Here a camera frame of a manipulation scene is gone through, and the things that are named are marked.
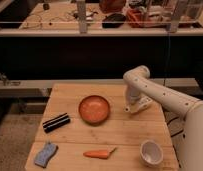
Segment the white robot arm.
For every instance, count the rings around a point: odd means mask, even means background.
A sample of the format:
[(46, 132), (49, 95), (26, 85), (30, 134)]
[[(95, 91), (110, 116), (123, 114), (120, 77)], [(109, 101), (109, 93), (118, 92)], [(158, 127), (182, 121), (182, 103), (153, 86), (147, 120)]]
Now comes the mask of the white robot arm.
[(203, 100), (154, 83), (149, 77), (150, 71), (144, 65), (124, 73), (127, 105), (133, 105), (144, 94), (184, 119), (184, 138), (177, 152), (180, 171), (203, 171)]

